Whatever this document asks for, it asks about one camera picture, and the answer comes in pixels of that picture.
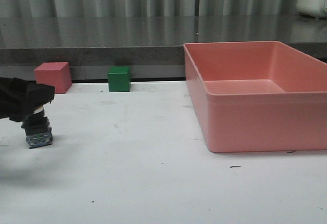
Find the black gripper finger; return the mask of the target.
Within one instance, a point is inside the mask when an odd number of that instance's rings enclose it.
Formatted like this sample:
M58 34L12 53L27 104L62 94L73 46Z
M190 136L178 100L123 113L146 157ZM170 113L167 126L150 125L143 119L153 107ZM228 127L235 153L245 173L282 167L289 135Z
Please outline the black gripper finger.
M22 122L54 96L54 86L1 77L1 119Z

